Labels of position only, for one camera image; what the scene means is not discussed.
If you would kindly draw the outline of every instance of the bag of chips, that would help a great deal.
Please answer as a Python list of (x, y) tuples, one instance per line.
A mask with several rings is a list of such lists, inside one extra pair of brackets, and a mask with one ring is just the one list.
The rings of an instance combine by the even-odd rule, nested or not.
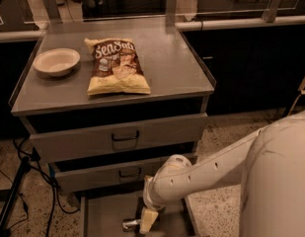
[(132, 39), (85, 39), (95, 63), (88, 95), (150, 94)]

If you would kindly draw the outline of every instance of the drawer handle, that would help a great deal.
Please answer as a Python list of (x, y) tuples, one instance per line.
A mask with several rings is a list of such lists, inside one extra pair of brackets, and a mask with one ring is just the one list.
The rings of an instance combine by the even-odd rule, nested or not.
[(139, 130), (136, 130), (134, 136), (124, 137), (124, 138), (116, 138), (116, 137), (114, 137), (114, 134), (112, 134), (112, 140), (113, 141), (133, 140), (133, 139), (137, 139), (139, 137), (139, 135), (140, 135)]
[(127, 175), (124, 175), (121, 173), (121, 171), (119, 171), (119, 176), (121, 178), (136, 178), (136, 177), (139, 177), (140, 175), (141, 175), (141, 168), (139, 168), (137, 173), (127, 174)]

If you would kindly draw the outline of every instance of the speckled floor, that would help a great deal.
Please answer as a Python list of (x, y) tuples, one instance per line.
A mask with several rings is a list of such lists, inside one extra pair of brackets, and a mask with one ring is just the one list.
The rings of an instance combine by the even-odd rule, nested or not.
[[(279, 119), (282, 112), (283, 110), (267, 110), (209, 117), (207, 128), (198, 144), (198, 160), (204, 159), (252, 131)], [(31, 152), (31, 144), (27, 141), (23, 149)], [(13, 141), (0, 140), (0, 169), (13, 179), (19, 164), (20, 160)], [(0, 189), (10, 187), (10, 181), (0, 173)], [(233, 186), (200, 192), (188, 197), (199, 236), (238, 236), (239, 191), (240, 186)], [(13, 227), (11, 236), (45, 236), (52, 202), (50, 186), (37, 171), (31, 170), (22, 181), (20, 193), (23, 194), (23, 199), (28, 205), (29, 219)], [(60, 202), (68, 211), (76, 209), (70, 205), (74, 203), (67, 195), (61, 194)], [(10, 227), (15, 222), (25, 218), (26, 214), (21, 200), (17, 197), (7, 226)], [(49, 236), (80, 236), (80, 212), (65, 214), (56, 203)]]

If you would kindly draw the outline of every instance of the white bowl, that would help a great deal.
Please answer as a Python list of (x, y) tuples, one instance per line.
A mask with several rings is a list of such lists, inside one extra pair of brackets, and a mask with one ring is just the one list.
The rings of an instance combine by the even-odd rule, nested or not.
[(43, 74), (59, 77), (70, 73), (79, 60), (80, 54), (76, 50), (58, 48), (38, 55), (34, 60), (34, 69)]

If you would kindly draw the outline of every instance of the chip bag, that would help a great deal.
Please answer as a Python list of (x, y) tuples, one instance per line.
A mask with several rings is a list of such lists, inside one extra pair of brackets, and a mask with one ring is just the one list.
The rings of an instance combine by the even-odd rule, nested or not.
[(85, 39), (95, 63), (88, 95), (150, 94), (132, 39)]

